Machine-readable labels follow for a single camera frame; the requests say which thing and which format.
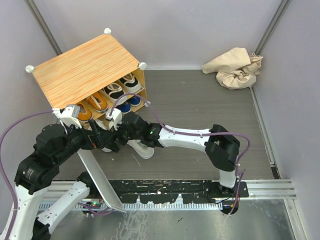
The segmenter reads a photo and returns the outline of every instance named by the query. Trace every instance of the shoe rack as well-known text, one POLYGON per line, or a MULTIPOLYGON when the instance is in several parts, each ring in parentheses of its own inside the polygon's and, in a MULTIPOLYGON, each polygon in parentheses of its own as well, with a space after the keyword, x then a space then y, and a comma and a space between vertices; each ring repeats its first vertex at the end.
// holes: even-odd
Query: shoe rack
MULTIPOLYGON (((95 111, 85 99, 99 91, 107 101, 108 108, 111 108, 113 103, 100 90, 129 73, 141 83, 142 87, 136 93, 147 99, 143 71, 147 65, 139 62, 110 33, 111 30, 106 28, 104 34, 82 45, 36 67, 28 65, 25 68, 33 74, 53 108, 63 109, 69 104, 83 101, 92 112, 93 119, 97 119, 104 113, 95 111)), ((143 106, 141 102, 139 106, 131 107, 131 110, 136 112, 143 106)))

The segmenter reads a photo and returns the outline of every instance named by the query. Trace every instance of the crumpled fabric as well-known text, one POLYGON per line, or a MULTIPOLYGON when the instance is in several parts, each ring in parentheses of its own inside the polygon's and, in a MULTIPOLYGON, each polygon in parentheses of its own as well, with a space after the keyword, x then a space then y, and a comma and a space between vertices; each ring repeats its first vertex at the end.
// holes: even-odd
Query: crumpled fabric
POLYGON ((251 88, 256 82, 256 75, 248 74, 241 70, 235 70, 232 72, 219 71, 216 74, 216 80, 218 83, 227 89, 245 89, 251 88))
POLYGON ((204 74, 215 72, 230 73, 251 63, 244 47, 235 47, 202 66, 204 74))
POLYGON ((257 56, 255 53, 250 53, 249 57, 251 63, 247 66, 244 66, 242 71, 244 71, 246 74, 260 74, 258 69, 261 68, 261 62, 264 57, 259 55, 257 56))

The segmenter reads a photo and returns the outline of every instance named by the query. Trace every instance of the wooden floor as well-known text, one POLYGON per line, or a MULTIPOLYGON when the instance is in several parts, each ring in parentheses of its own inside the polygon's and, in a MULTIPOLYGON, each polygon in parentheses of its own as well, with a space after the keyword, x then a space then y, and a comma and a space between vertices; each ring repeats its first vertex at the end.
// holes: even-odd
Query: wooden floor
MULTIPOLYGON (((145 81, 148 100, 163 123, 186 129, 220 124, 229 132, 248 135, 252 147, 240 162, 240 170, 246 168, 244 179, 273 179, 248 89, 226 89, 214 74, 200 70, 145 71, 145 81)), ((147 107, 138 114, 146 121, 156 121, 147 107)), ((238 139, 243 150, 247 142, 238 139)), ((156 148, 154 156, 147 160, 130 146, 121 147, 119 153, 94 150, 93 154, 109 179, 219 179, 219 172, 208 157, 191 149, 156 148)), ((83 171, 85 167, 74 155, 60 167, 56 179, 74 180, 83 171)))

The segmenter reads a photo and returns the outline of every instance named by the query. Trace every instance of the black sneaker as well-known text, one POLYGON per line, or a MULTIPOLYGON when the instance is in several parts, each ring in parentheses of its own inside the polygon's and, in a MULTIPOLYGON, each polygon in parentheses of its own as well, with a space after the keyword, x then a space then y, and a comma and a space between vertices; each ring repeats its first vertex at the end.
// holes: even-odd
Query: black sneaker
POLYGON ((128 93, 133 94, 141 89, 141 83, 132 73, 120 78, 119 81, 124 85, 128 93))
MULTIPOLYGON (((106 86, 104 89, 104 92, 108 95, 108 98, 111 102, 115 103, 115 101, 124 93, 122 87, 118 83, 111 83, 108 86, 106 86)), ((127 96, 122 97, 117 105, 123 104, 127 100, 127 96)))

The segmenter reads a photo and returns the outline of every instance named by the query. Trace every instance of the floor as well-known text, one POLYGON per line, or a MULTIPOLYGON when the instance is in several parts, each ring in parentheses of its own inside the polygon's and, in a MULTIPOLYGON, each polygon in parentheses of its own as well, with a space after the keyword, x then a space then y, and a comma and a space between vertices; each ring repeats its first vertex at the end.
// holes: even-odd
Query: floor
MULTIPOLYGON (((273 179, 248 89, 226 89, 214 74, 200 70, 150 70, 145 71, 145 79, 148 100, 163 123, 186 129, 220 124, 229 132, 248 135, 252 146, 240 162, 240 169, 247 170, 243 178, 273 179)), ((138 114, 146 121, 156 121, 147 107, 138 114)), ((243 150, 247 142, 238 139, 243 150)), ((142 159, 130 146, 122 147, 118 153, 94 150, 93 154, 109 179, 219 179, 218 170, 205 154, 186 148, 156 148, 150 159, 142 159)), ((85 170, 74 155, 60 167, 56 179, 74 180, 85 170)))
POLYGON ((113 212, 85 217, 71 211, 51 240, 294 240, 283 200, 242 200, 229 217, 219 210, 113 212))

